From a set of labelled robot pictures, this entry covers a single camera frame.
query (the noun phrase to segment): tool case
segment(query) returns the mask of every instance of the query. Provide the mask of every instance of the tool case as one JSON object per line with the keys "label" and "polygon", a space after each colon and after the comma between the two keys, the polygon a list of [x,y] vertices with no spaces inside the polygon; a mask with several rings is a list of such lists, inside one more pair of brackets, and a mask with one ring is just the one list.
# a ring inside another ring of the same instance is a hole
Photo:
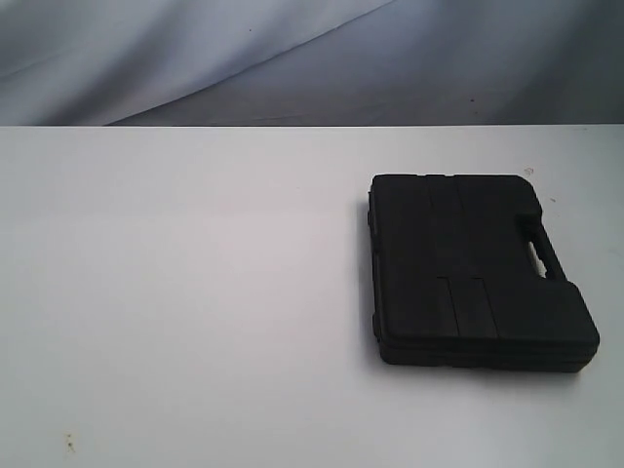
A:
{"label": "tool case", "polygon": [[369,227],[381,358],[580,371],[600,337],[541,217],[532,186],[515,175],[377,175]]}

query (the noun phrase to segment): black plastic case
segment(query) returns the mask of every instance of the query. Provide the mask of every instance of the black plastic case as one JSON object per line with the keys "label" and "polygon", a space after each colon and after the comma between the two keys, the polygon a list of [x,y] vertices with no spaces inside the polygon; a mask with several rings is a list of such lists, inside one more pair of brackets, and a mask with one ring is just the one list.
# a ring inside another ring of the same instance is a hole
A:
{"label": "black plastic case", "polygon": [[515,175],[377,175],[369,226],[381,358],[580,371],[600,337],[541,216],[532,186]]}

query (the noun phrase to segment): white tabletop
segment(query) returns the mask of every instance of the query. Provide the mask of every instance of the white tabletop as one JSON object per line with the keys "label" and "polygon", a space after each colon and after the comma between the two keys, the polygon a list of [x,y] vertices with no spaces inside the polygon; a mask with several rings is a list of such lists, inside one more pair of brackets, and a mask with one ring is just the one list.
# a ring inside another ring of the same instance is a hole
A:
{"label": "white tabletop", "polygon": [[[622,466],[624,126],[0,129],[0,466]],[[379,173],[519,174],[579,375],[391,367]]]}

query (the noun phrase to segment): white table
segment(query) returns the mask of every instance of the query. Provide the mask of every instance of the white table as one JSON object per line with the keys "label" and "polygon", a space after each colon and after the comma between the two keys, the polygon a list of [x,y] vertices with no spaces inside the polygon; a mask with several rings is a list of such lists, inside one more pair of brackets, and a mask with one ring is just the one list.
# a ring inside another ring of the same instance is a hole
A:
{"label": "white table", "polygon": [[[0,129],[0,466],[624,463],[624,126]],[[603,343],[391,367],[378,173],[519,174]]]}

